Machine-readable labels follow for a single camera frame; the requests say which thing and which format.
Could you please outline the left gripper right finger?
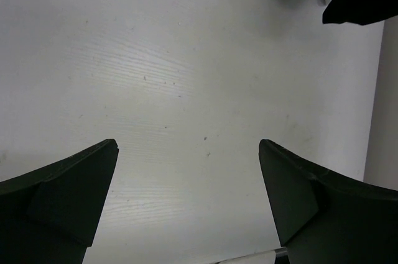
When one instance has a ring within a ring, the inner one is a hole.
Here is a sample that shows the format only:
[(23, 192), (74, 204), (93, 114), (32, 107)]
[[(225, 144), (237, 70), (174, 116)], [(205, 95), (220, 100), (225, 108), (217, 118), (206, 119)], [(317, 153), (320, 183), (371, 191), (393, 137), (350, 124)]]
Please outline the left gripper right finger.
[(263, 139), (259, 162), (291, 263), (396, 263), (397, 191), (358, 181)]

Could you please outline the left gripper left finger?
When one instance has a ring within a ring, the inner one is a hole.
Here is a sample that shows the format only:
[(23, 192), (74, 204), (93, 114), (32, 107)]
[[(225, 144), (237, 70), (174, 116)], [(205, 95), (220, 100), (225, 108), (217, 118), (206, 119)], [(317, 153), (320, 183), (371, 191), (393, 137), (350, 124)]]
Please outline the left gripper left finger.
[(1, 263), (82, 263), (118, 159), (106, 139), (1, 182)]

